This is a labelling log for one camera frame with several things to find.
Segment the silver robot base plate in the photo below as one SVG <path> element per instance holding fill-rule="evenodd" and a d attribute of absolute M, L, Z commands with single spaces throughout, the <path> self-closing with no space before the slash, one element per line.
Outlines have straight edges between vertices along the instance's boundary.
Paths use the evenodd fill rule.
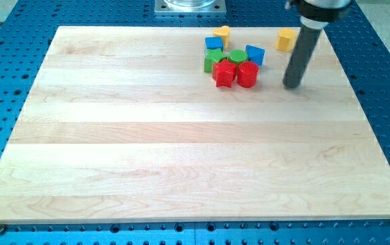
<path fill-rule="evenodd" d="M 225 14 L 225 0 L 155 0 L 155 13 L 171 14 Z"/>

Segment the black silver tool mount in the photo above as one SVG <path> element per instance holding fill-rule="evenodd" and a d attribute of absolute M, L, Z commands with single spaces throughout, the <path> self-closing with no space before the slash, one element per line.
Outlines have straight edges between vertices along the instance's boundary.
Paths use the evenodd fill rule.
<path fill-rule="evenodd" d="M 296 7 L 301 23 L 310 29 L 321 30 L 329 23 L 345 18 L 351 0 L 286 0 L 285 9 Z"/>

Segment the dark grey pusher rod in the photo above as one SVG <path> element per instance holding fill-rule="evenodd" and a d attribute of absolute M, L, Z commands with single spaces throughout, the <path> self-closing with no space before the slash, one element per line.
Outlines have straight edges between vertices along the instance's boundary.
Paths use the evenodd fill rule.
<path fill-rule="evenodd" d="M 285 70 L 282 83 L 286 88 L 297 88 L 304 77 L 322 29 L 312 29 L 303 25 Z"/>

